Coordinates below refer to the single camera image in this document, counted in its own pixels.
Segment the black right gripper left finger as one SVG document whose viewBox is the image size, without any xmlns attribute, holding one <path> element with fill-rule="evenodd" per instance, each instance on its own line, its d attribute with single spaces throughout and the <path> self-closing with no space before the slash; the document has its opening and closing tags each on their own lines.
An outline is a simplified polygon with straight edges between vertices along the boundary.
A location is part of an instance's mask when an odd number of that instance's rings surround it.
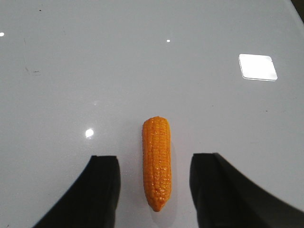
<svg viewBox="0 0 304 228">
<path fill-rule="evenodd" d="M 36 228 L 113 228 L 121 187 L 115 156 L 92 156 L 83 172 Z"/>
</svg>

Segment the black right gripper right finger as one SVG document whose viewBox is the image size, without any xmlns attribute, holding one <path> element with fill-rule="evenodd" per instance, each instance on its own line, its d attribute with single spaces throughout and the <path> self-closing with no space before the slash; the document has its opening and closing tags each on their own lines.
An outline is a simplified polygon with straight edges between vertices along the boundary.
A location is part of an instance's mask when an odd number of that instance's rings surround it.
<svg viewBox="0 0 304 228">
<path fill-rule="evenodd" d="M 200 228 L 302 228 L 304 213 L 271 195 L 218 153 L 196 153 L 190 191 Z"/>
</svg>

